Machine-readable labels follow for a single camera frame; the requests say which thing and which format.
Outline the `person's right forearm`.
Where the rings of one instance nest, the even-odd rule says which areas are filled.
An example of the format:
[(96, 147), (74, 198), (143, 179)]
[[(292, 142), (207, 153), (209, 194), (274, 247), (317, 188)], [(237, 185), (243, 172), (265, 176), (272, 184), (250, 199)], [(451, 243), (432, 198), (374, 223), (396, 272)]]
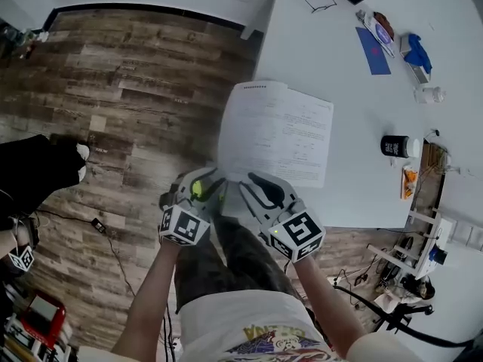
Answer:
[(366, 334), (364, 327), (311, 256), (295, 262), (294, 268), (321, 329), (346, 359), (351, 346)]

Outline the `white shelf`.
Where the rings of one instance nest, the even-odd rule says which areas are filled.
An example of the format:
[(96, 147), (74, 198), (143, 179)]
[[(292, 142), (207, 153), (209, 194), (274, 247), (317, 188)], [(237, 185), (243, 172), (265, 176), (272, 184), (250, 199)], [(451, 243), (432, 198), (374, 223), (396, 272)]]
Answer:
[(66, 321), (60, 335), (49, 349), (34, 336), (27, 333), (15, 313), (7, 316), (4, 330), (4, 345), (0, 348), (0, 359), (8, 362), (69, 362), (72, 347), (72, 327)]

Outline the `purple white packet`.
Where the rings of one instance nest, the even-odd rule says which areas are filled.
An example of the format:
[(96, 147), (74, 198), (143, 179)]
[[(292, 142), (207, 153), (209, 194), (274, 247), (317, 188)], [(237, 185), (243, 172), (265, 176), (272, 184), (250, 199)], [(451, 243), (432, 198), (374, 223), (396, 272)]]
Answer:
[(373, 15), (368, 14), (366, 11), (359, 10), (355, 15), (380, 44), (381, 48), (384, 49), (391, 58), (395, 58), (395, 52), (393, 49), (394, 41), (382, 24)]

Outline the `orange tool on wooden board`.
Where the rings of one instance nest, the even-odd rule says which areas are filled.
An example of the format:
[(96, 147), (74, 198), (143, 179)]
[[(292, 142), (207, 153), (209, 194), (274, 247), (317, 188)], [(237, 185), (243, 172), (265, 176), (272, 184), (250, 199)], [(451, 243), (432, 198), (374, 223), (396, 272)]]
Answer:
[(406, 165), (401, 172), (401, 199), (406, 201), (414, 196), (419, 173), (412, 166)]

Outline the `black jar white lid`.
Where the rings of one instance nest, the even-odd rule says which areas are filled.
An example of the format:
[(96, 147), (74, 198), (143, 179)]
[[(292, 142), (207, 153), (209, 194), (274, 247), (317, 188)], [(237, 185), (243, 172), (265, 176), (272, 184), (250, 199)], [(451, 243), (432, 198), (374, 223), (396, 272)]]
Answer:
[(421, 142), (409, 136), (385, 135), (380, 141), (381, 152), (396, 158), (419, 158)]

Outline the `white paper sheets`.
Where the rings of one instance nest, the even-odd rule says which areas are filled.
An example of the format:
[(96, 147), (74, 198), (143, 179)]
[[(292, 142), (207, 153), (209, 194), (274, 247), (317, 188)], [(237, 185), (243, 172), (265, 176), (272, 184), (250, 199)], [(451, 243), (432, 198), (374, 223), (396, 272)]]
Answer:
[(260, 171), (294, 188), (325, 183), (332, 103), (277, 81), (247, 81), (233, 87), (223, 113), (217, 166), (230, 179)]

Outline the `person in white shirt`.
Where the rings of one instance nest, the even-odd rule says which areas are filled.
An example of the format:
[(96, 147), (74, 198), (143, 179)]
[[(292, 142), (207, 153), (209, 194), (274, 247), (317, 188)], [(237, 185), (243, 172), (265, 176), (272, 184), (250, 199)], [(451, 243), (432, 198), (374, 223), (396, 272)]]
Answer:
[(240, 290), (203, 296), (180, 312), (177, 362), (423, 362), (391, 333), (369, 333), (342, 359), (303, 303), (285, 293)]

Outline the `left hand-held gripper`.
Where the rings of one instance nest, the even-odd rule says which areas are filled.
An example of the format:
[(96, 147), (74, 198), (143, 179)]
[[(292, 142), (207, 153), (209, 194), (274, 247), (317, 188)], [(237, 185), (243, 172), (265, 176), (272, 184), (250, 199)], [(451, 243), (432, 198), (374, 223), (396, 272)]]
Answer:
[[(217, 171), (216, 167), (203, 167), (182, 173), (170, 189), (160, 196), (160, 239), (165, 238), (181, 247), (193, 246), (200, 241), (210, 226), (205, 214), (220, 210), (218, 195), (226, 190), (225, 178), (214, 179)], [(197, 179), (203, 185), (203, 196), (199, 199), (192, 198), (190, 190), (192, 182)]]

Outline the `person's left forearm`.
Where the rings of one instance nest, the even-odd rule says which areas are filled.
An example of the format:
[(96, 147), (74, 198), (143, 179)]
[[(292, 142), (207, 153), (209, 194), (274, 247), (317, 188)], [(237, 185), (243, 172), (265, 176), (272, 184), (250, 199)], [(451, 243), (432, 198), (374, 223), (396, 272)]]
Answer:
[(160, 249), (128, 312), (112, 353), (139, 362), (155, 362), (158, 337), (168, 304), (180, 246), (162, 239)]

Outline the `person's dark trousers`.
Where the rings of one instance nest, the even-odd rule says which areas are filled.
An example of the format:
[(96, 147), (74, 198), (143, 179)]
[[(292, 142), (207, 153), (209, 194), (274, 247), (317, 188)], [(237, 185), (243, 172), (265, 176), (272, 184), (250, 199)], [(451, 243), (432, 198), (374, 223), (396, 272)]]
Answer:
[(207, 232), (195, 246), (182, 247), (174, 284), (177, 310), (203, 296), (239, 290), (267, 290), (296, 299), (295, 290), (269, 251), (237, 219), (214, 214), (214, 229), (223, 249), (223, 261)]

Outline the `red box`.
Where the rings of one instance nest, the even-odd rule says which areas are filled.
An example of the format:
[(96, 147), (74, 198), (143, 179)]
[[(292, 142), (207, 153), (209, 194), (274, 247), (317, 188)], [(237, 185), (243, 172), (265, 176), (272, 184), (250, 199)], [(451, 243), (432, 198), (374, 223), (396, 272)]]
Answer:
[(24, 330), (50, 349), (59, 339), (65, 320), (64, 304), (40, 290), (35, 291), (27, 309), (20, 315)]

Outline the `clear plastic bottle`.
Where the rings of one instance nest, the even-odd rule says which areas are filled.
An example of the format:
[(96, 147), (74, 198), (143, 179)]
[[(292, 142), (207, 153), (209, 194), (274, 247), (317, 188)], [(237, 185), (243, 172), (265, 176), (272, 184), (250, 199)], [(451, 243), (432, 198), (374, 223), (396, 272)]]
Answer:
[(440, 87), (419, 87), (414, 91), (414, 98), (420, 104), (442, 103), (446, 92)]

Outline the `blue folder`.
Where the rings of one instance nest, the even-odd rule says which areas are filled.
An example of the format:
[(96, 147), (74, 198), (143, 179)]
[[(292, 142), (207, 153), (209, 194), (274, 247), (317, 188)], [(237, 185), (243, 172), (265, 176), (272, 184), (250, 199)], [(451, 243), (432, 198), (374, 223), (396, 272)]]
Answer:
[(356, 27), (372, 75), (390, 75), (384, 51), (375, 37), (366, 28)]

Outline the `large white table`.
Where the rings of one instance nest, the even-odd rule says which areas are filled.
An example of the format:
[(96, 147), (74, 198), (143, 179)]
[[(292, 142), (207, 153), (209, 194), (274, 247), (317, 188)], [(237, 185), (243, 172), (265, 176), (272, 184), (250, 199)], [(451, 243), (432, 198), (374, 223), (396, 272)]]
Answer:
[(483, 22), (472, 0), (367, 0), (397, 33), (418, 34), (432, 62), (431, 85), (445, 100), (421, 105), (400, 56), (390, 75), (372, 75), (356, 27), (357, 7), (311, 13), (303, 0), (272, 0), (254, 76), (331, 102), (334, 116), (322, 189), (301, 198), (328, 226), (402, 227), (411, 204), (400, 198), (402, 162), (380, 151), (385, 134), (417, 139), (439, 131), (451, 156), (443, 205), (483, 219)]

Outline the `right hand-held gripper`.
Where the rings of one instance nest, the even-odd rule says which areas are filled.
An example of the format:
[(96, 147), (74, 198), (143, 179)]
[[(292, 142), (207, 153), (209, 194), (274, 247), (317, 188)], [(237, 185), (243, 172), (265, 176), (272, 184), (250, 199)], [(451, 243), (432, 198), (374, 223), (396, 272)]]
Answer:
[(239, 182), (238, 187), (249, 211), (262, 223), (270, 247), (292, 263), (321, 247), (325, 227), (290, 183), (263, 172), (249, 172), (248, 179), (253, 184)]

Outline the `grey metal box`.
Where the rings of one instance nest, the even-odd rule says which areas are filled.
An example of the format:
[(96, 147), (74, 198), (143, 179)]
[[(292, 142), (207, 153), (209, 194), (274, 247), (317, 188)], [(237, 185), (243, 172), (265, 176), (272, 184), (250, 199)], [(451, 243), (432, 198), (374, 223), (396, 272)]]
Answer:
[[(403, 59), (405, 59), (406, 56), (409, 55), (409, 53), (412, 51), (412, 46), (409, 42), (409, 35), (410, 33), (406, 33), (401, 37), (399, 52)], [(426, 73), (426, 70), (422, 66), (416, 66), (415, 64), (408, 61), (406, 61), (406, 65), (419, 84), (428, 84), (430, 82), (431, 75)]]

